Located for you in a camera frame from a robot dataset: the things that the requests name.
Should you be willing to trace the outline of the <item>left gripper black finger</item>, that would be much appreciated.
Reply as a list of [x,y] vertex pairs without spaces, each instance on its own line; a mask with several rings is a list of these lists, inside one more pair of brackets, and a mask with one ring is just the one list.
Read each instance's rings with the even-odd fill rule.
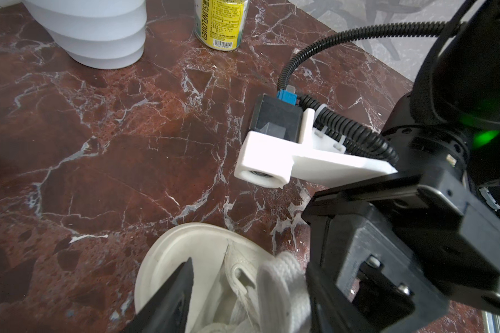
[[172,273],[123,332],[186,331],[194,284],[193,260],[188,259]]

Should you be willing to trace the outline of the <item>cream white sneaker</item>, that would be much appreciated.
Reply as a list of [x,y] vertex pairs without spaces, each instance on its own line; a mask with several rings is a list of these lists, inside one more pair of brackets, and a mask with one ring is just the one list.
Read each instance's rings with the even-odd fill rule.
[[194,284],[185,332],[262,332],[257,273],[274,259],[254,242],[206,223],[186,223],[161,236],[141,263],[136,315],[188,259]]

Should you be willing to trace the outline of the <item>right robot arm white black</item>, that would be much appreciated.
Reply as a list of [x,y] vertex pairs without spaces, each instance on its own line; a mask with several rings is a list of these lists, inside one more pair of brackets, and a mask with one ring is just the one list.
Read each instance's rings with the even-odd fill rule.
[[416,332],[451,301],[500,316],[500,1],[466,1],[381,137],[397,172],[318,192],[311,332]]

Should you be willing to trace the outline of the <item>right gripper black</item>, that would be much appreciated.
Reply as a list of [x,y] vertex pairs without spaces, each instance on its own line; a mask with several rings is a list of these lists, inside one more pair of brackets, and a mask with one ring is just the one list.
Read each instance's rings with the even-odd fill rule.
[[500,315],[500,218],[465,188],[468,130],[420,126],[399,100],[399,170],[314,195],[311,332],[416,332],[456,301]]

